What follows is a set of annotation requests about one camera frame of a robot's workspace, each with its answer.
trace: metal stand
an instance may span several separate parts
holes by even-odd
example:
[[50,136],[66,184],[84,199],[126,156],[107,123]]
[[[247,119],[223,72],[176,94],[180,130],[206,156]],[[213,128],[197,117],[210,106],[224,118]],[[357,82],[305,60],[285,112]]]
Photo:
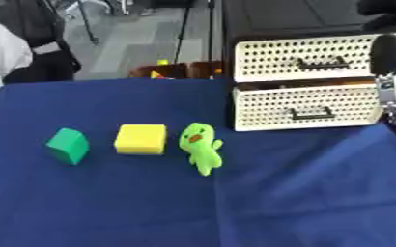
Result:
[[[184,41],[184,34],[185,34],[185,29],[187,26],[187,22],[189,20],[189,15],[190,15],[190,8],[192,8],[192,0],[189,0],[187,3],[187,7],[184,10],[184,18],[183,18],[183,23],[182,23],[182,28],[179,33],[179,38],[178,38],[178,43],[177,43],[177,50],[176,50],[176,55],[174,57],[174,64],[177,64],[179,62],[179,56],[180,52],[182,50],[182,45]],[[213,46],[213,23],[214,23],[214,7],[215,7],[215,0],[208,0],[208,8],[209,8],[209,50],[208,50],[208,60],[209,60],[209,70],[212,74],[212,46]]]
[[177,64],[179,62],[180,51],[182,50],[184,34],[186,31],[187,22],[189,20],[190,8],[192,8],[192,2],[193,2],[192,0],[189,0],[184,10],[183,23],[178,37],[177,50],[176,50],[176,55],[174,57],[174,64]]
[[71,5],[70,7],[68,7],[68,9],[66,10],[66,12],[68,13],[72,9],[76,8],[76,6],[79,8],[82,18],[84,19],[85,30],[87,31],[90,41],[93,44],[98,44],[99,39],[96,38],[95,35],[93,34],[91,27],[90,27],[90,21],[88,20],[88,15],[84,10],[84,2],[92,2],[92,3],[103,5],[104,7],[106,7],[106,9],[109,11],[109,13],[111,15],[114,15],[115,9],[114,9],[114,6],[111,4],[111,2],[109,2],[108,0],[76,0],[76,2],[73,5]]
[[214,23],[214,6],[215,6],[215,0],[208,0],[208,4],[209,4],[209,23],[210,23],[210,27],[209,27],[209,54],[208,54],[208,59],[209,59],[209,72],[210,75],[213,76],[213,66],[212,66],[212,62],[213,62],[213,23]]

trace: yellow object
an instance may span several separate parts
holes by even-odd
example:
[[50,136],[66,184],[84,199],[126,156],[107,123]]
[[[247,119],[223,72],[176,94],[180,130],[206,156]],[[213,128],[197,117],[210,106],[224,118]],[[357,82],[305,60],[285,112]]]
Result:
[[169,65],[169,62],[166,59],[162,59],[162,60],[157,60],[157,64],[159,66],[167,66],[167,65]]
[[156,154],[165,149],[166,126],[163,124],[124,124],[114,146],[121,154]]
[[151,78],[152,79],[163,79],[165,77],[156,71],[152,71]]

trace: black drawer handle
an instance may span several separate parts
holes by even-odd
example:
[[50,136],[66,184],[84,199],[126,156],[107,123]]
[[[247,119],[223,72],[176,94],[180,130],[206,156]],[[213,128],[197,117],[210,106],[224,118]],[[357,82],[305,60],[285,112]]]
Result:
[[290,109],[291,114],[293,114],[293,120],[297,121],[297,120],[322,120],[322,119],[334,119],[336,117],[336,115],[334,115],[330,108],[323,107],[323,109],[325,110],[325,114],[322,115],[299,115],[296,109]]
[[310,70],[310,69],[349,69],[350,64],[347,63],[343,57],[337,56],[336,62],[334,63],[317,63],[308,64],[304,62],[303,59],[297,59],[298,68],[300,70]]

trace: floor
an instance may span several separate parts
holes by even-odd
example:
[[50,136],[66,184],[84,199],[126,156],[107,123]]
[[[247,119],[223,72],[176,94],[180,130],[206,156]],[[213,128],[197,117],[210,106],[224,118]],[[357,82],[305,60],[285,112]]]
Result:
[[[221,55],[220,4],[216,5],[215,59]],[[160,59],[174,60],[184,9],[158,9],[150,16],[139,16],[137,11],[125,16],[118,11],[110,16],[103,7],[88,3],[86,12],[99,44],[89,41],[79,11],[73,11],[75,19],[67,21],[66,40],[83,64],[76,79],[123,78],[131,69],[155,65]],[[207,0],[199,0],[190,12],[180,62],[207,60],[209,25]]]

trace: green duck plush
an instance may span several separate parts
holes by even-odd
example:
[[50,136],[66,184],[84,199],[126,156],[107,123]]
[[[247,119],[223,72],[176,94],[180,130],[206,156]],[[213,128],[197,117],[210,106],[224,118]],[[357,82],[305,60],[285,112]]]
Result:
[[222,145],[222,140],[214,140],[214,129],[205,123],[192,123],[180,137],[180,148],[190,153],[190,164],[196,165],[203,176],[222,166],[217,153]]

